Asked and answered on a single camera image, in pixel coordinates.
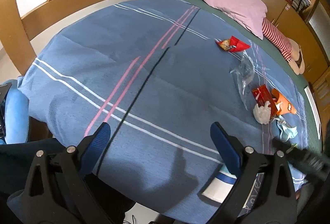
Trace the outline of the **light blue face mask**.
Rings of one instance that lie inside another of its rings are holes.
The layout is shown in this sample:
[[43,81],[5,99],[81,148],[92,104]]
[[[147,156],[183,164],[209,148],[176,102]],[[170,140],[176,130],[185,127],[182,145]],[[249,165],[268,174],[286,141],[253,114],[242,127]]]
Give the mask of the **light blue face mask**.
[[298,135],[297,127],[290,125],[283,116],[275,116],[273,120],[280,130],[280,139],[283,142],[288,142],[288,140],[294,139]]

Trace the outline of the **crumpled white tissue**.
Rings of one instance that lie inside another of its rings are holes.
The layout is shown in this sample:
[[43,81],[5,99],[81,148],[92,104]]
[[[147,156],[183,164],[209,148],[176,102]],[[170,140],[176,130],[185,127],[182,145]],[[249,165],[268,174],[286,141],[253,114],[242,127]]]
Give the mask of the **crumpled white tissue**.
[[253,108],[253,116],[259,124],[268,124],[271,118],[270,102],[266,101],[265,105],[256,104]]

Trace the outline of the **orange snack bag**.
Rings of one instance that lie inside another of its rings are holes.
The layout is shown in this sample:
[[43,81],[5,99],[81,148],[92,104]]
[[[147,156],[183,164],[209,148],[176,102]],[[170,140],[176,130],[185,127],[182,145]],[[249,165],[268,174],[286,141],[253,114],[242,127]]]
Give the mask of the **orange snack bag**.
[[271,90],[271,95],[273,98],[273,101],[276,106],[276,114],[277,115],[284,115],[284,114],[296,114],[297,111],[295,107],[292,105],[292,103],[285,98],[277,89],[273,88]]

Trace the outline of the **white flat board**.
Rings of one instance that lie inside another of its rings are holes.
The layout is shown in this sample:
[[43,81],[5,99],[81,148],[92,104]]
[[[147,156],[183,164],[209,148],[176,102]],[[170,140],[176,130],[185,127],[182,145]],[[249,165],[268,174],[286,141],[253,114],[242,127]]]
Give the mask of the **white flat board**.
[[314,121],[315,121],[316,128],[317,128],[318,139],[320,140],[322,129],[321,129],[321,120],[320,120],[319,113],[318,113],[318,110],[317,110],[316,102],[314,100],[313,94],[312,94],[309,86],[305,87],[304,91],[306,93],[306,96],[308,98],[308,102],[309,102],[309,104],[311,106],[311,109],[312,109]]

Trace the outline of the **red cardboard box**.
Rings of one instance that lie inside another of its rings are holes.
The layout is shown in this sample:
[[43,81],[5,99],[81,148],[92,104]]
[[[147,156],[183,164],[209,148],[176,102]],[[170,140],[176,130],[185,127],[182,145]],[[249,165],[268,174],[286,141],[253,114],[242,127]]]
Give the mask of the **red cardboard box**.
[[276,104],[265,84],[252,89],[252,94],[259,106],[265,106],[266,102],[269,102],[269,107],[271,108],[271,117],[276,115]]

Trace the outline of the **blue chair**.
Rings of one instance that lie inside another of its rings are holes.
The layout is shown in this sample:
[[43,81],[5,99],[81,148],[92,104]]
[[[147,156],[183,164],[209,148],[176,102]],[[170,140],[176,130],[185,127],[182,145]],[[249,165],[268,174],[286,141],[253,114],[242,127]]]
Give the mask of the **blue chair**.
[[1,137],[1,145],[26,143],[30,127],[28,98],[17,89],[16,79],[7,80],[2,85],[8,83],[11,83],[11,87],[1,104],[6,129],[5,136]]

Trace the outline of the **clear plastic wrapper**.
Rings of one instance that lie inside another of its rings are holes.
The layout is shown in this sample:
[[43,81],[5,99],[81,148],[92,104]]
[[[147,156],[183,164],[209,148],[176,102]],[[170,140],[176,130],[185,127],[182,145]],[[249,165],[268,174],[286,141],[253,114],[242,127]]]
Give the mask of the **clear plastic wrapper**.
[[242,52],[240,64],[230,71],[231,74],[236,76],[237,88],[239,91],[240,99],[247,110],[247,89],[248,85],[252,82],[255,76],[255,66],[252,59],[246,51]]

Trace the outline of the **striped plush doll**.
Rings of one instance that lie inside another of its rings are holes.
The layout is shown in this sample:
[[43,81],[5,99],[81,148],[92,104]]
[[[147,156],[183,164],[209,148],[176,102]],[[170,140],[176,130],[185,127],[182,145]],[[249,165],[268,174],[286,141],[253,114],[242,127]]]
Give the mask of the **striped plush doll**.
[[280,51],[293,72],[302,75],[305,63],[300,45],[284,36],[267,18],[263,19],[262,33]]

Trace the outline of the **red snack wrapper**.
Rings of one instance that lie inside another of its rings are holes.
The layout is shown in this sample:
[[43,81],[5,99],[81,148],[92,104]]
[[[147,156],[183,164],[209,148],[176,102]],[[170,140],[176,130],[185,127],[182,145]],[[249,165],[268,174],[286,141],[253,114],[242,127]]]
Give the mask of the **red snack wrapper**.
[[220,41],[215,39],[215,43],[224,51],[227,52],[243,52],[247,49],[250,49],[251,46],[239,40],[238,38],[232,36],[230,39],[225,39]]

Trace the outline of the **blue striped blanket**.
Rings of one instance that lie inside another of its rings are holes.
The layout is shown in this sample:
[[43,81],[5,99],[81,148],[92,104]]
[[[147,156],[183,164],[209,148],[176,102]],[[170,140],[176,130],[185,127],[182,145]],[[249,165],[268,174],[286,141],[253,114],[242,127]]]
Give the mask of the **blue striped blanket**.
[[[255,66],[246,110],[236,76],[242,52],[215,39],[236,37]],[[253,117],[251,89],[277,89],[297,109],[293,142],[308,144],[304,98],[263,49],[217,15],[183,0],[132,0],[96,11],[57,33],[18,90],[28,112],[64,146],[77,145],[106,121],[114,139],[94,172],[125,196],[168,217],[205,223],[217,204],[201,194],[220,169],[210,137],[219,122],[229,135],[272,154],[280,131]]]

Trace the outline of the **pink pillow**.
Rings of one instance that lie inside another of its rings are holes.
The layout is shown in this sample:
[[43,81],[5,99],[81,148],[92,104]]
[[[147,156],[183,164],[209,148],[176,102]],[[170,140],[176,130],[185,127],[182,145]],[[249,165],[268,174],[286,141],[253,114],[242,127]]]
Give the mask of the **pink pillow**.
[[262,0],[203,0],[241,24],[259,39],[263,39],[262,23],[267,6]]

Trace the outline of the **green bed mattress cover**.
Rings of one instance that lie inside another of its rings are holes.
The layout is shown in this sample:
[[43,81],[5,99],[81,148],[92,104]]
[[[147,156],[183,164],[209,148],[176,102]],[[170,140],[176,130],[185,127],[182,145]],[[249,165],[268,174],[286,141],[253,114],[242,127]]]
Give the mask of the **green bed mattress cover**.
[[305,104],[305,116],[306,116],[306,125],[308,129],[308,147],[313,150],[314,152],[321,152],[322,150],[322,141],[318,138],[318,131],[317,126],[314,120],[314,116],[312,113],[312,107],[309,103],[307,95],[304,89],[308,86],[308,82],[306,79],[299,75],[295,75],[292,69],[289,67],[289,64],[284,60],[283,56],[281,55],[280,51],[267,39],[260,40],[256,36],[254,36],[251,32],[247,31],[243,28],[240,24],[236,21],[229,18],[226,14],[221,12],[220,10],[214,9],[207,5],[203,0],[183,0],[190,4],[193,4],[211,14],[217,15],[222,18],[225,22],[231,25],[236,31],[240,34],[245,36],[250,41],[254,42],[258,45],[261,49],[265,51],[274,61],[277,62],[279,66],[287,73],[287,75],[291,78],[293,83],[295,84],[297,90],[304,98]]

